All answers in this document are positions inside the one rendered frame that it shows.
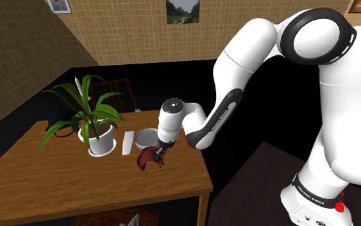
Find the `white speckled bowl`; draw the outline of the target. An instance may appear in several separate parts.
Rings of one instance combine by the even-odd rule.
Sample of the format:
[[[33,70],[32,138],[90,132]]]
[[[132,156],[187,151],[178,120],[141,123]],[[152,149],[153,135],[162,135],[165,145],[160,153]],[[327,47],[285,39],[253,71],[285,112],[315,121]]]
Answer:
[[[158,134],[156,128],[145,128],[135,135],[136,147],[142,151],[145,148],[154,146],[159,148]]]

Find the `white flat remote control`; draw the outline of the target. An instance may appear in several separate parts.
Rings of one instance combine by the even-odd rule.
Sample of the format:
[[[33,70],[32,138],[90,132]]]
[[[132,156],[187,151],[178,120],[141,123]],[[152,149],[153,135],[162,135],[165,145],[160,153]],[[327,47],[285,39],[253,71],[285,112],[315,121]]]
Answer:
[[[131,153],[131,149],[133,147],[135,132],[134,131],[126,131],[124,133],[124,139],[122,142],[122,154],[129,155]]]

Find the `green plant in white pot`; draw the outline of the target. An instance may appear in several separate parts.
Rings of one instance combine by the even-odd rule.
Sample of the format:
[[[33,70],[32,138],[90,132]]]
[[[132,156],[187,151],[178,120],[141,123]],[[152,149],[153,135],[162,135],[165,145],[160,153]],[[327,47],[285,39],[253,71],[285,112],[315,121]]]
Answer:
[[[113,141],[113,129],[117,128],[116,121],[125,119],[113,107],[100,103],[105,98],[115,95],[114,92],[99,97],[97,107],[92,110],[88,104],[88,91],[90,81],[93,75],[86,75],[82,81],[75,79],[75,84],[63,83],[59,87],[69,93],[80,109],[69,103],[61,94],[55,91],[58,86],[54,86],[49,92],[58,96],[62,101],[68,104],[69,108],[76,112],[79,120],[79,131],[76,132],[79,139],[86,145],[88,150],[94,155],[105,155],[115,148]],[[40,147],[43,147],[49,139],[41,141]]]

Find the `dark wooden chair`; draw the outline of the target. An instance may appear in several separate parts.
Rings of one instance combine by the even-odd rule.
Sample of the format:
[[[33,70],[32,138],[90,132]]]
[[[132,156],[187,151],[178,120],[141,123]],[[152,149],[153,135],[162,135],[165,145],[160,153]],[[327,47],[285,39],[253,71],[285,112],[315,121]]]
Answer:
[[[133,89],[127,78],[92,84],[90,86],[92,110],[94,110],[99,103],[99,97],[97,94],[105,95],[111,92],[114,92],[115,95],[105,98],[103,101],[100,101],[100,103],[106,103],[117,110],[119,113],[125,113],[125,106],[122,97],[123,94],[125,94],[130,97],[130,103],[133,104],[133,111],[141,112],[135,99]]]

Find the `dark robot stand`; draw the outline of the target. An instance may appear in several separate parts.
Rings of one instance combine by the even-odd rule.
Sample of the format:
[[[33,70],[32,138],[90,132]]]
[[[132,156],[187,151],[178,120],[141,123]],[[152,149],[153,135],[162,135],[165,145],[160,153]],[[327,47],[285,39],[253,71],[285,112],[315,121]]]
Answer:
[[[208,226],[297,226],[280,193],[304,163],[262,143],[212,202]],[[344,194],[354,226],[361,226],[361,189],[349,185]]]

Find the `wooden table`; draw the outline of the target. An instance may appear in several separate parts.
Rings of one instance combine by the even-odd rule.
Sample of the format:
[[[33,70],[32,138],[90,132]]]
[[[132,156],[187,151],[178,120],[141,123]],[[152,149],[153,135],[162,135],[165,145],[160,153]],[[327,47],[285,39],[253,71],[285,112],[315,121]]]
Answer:
[[[78,136],[52,137],[42,144],[46,121],[36,122],[0,158],[0,226],[64,218],[196,196],[197,226],[205,226],[213,189],[203,156],[184,135],[164,164],[137,166],[139,150],[122,154],[127,131],[158,125],[155,110],[132,112],[113,131],[115,149],[93,157]]]

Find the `landscape wall picture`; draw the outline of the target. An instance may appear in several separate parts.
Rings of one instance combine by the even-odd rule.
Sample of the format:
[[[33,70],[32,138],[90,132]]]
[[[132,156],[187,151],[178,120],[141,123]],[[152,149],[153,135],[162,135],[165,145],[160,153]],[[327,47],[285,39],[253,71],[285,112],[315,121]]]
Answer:
[[[168,24],[199,22],[200,0],[166,0]]]

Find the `portrait wall picture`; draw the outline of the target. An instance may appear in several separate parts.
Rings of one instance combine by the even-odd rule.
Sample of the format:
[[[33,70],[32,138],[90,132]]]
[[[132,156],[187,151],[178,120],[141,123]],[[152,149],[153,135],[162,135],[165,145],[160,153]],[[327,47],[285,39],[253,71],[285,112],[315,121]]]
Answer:
[[[54,14],[70,14],[71,8],[68,0],[46,0]]]

